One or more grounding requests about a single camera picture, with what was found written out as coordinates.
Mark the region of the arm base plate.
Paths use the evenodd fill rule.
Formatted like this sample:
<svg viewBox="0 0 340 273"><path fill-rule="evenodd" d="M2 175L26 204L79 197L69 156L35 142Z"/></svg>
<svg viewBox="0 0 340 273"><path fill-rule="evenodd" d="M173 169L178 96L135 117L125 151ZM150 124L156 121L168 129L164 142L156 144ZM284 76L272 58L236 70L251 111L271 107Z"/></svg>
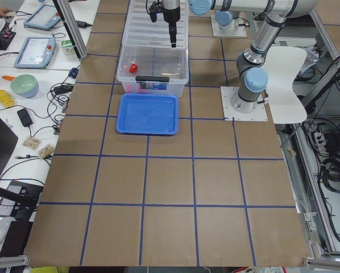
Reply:
<svg viewBox="0 0 340 273"><path fill-rule="evenodd" d="M260 95L257 101L246 102L239 97L238 87L222 86L221 98L225 121L267 122L266 107Z"/></svg>
<svg viewBox="0 0 340 273"><path fill-rule="evenodd" d="M235 39L245 39L247 37L244 19L233 19L232 22L227 26L222 26L216 21L214 15L212 15L210 18L214 37Z"/></svg>

